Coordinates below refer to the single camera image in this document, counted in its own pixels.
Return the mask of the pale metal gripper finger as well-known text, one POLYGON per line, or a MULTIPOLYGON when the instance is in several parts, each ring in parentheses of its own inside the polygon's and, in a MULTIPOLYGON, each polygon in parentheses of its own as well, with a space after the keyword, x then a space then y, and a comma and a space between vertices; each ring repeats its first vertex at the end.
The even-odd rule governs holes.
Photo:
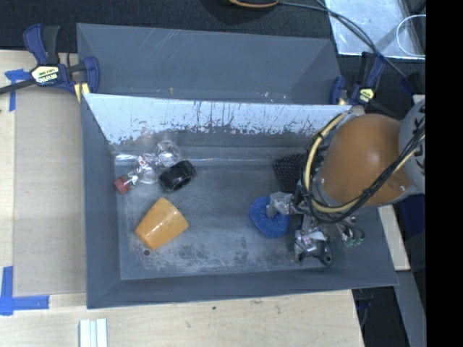
POLYGON ((292 209, 293 194, 285 192, 274 192, 269 196, 269 203, 266 205, 266 215, 269 218, 274 217, 277 213, 289 215, 292 209))
POLYGON ((294 255, 302 261, 306 257, 318 257, 321 254, 323 233, 321 231, 296 230, 294 236, 294 255))

